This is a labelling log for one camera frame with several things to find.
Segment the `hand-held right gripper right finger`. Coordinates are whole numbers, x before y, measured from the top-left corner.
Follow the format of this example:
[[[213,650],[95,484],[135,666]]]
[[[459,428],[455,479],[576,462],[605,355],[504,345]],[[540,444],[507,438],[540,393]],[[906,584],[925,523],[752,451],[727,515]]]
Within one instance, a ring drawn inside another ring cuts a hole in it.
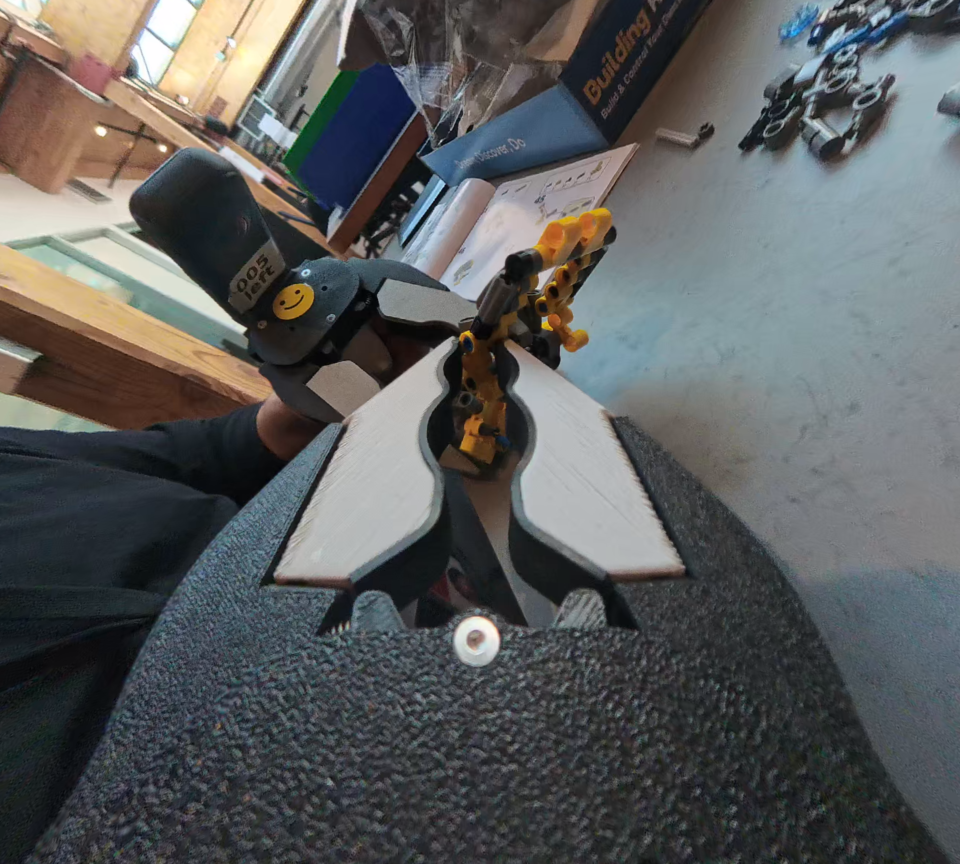
[[[685,564],[607,409],[516,343],[506,345],[510,552],[528,582],[679,578]]]

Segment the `blue green partition panel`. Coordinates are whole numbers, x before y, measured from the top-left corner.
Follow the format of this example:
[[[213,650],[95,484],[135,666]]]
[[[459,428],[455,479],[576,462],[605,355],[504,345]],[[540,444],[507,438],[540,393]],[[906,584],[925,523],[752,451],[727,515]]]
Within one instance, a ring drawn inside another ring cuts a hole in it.
[[[415,116],[392,67],[334,78],[282,159],[300,190],[325,210],[348,210]]]

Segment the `white instruction booklet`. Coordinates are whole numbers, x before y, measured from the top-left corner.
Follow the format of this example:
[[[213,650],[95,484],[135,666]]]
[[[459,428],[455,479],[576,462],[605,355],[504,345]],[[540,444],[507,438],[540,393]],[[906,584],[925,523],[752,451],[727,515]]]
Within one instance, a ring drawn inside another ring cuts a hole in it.
[[[498,186],[468,178],[441,197],[401,260],[475,302],[505,259],[536,245],[550,222],[602,208],[638,148],[607,150]]]

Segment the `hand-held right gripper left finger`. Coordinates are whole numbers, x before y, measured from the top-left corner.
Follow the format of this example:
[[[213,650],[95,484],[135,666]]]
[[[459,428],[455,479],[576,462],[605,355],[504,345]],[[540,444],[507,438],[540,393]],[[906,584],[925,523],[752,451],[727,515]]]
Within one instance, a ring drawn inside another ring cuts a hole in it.
[[[280,585],[361,587],[421,542],[442,510],[427,442],[450,395],[448,339],[351,413],[273,572]]]

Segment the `yellow brick arm with piston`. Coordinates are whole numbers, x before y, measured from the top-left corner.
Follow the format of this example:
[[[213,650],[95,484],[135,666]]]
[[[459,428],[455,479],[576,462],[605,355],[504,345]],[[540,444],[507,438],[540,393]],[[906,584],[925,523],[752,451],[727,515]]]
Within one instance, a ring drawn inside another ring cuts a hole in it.
[[[562,351],[586,347],[590,335],[573,327],[572,303],[616,240],[613,215],[603,207],[548,222],[536,243],[509,254],[486,284],[459,337],[453,420],[463,474],[493,477],[511,449],[498,349],[512,342],[556,370]]]

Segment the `grey desk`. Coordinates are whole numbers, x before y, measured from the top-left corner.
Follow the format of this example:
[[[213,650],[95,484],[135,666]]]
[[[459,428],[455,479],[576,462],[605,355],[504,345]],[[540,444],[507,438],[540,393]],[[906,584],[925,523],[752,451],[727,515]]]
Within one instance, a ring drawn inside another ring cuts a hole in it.
[[[956,817],[958,38],[870,56],[894,100],[840,163],[742,153],[805,1],[715,0],[637,112],[567,372],[769,543],[899,787]]]

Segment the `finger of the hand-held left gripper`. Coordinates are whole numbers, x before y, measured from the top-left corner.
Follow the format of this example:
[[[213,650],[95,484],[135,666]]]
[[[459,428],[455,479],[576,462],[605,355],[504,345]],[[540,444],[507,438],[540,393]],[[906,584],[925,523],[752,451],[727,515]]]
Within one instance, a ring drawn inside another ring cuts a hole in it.
[[[469,330],[477,308],[448,290],[386,279],[377,290],[377,314],[391,336],[444,340]]]
[[[307,413],[324,423],[340,423],[380,392],[380,383],[351,361],[320,366],[306,382]]]

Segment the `person's left hand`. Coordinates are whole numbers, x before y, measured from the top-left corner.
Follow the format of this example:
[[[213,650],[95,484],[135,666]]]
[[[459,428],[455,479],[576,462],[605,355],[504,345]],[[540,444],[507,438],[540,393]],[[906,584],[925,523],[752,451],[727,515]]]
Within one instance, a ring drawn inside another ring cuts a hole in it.
[[[369,333],[379,340],[390,355],[389,365],[372,373],[381,384],[391,383],[430,350],[425,342],[391,333],[382,318],[370,321]],[[261,403],[256,415],[256,430],[261,443],[284,462],[294,459],[325,427],[325,423],[289,407],[275,392]]]

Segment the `clear plastic bags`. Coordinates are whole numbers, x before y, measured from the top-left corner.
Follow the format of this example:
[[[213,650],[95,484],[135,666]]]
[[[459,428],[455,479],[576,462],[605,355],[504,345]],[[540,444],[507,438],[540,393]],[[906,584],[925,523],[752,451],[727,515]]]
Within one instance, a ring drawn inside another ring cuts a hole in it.
[[[360,0],[390,66],[439,150],[553,87],[564,64],[537,35],[571,0]]]

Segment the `person's left forearm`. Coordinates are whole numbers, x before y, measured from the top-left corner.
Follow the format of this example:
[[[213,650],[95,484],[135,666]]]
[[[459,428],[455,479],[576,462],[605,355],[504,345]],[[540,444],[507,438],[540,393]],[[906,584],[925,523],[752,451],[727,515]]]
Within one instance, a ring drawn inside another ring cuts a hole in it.
[[[2,428],[2,587],[173,594],[284,467],[258,411],[143,430]]]

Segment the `blue cardboard kit box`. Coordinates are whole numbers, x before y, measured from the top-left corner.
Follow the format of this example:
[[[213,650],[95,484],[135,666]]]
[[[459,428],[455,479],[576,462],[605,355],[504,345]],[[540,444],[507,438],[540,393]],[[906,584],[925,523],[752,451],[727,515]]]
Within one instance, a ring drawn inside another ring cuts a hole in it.
[[[387,64],[360,0],[347,0],[339,65]],[[555,84],[433,150],[448,184],[497,179],[612,146],[712,0],[571,0],[534,39],[534,55],[563,63]]]

